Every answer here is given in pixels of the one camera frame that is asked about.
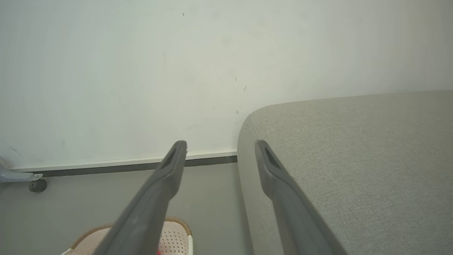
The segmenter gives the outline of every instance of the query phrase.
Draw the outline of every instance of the chair wheel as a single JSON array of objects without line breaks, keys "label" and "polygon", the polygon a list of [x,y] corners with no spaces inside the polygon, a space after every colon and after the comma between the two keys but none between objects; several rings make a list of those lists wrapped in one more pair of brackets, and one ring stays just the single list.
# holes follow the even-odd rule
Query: chair wheel
[{"label": "chair wheel", "polygon": [[47,181],[39,179],[37,181],[32,181],[29,184],[29,190],[31,192],[43,192],[47,188]]}]

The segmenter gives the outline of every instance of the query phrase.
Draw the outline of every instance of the sofa cushion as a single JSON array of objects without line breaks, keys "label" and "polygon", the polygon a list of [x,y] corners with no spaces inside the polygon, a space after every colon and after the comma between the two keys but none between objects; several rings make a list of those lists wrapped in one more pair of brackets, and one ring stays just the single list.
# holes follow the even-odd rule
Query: sofa cushion
[{"label": "sofa cushion", "polygon": [[283,103],[238,141],[255,254],[283,254],[254,144],[269,143],[349,254],[451,251],[453,91]]}]

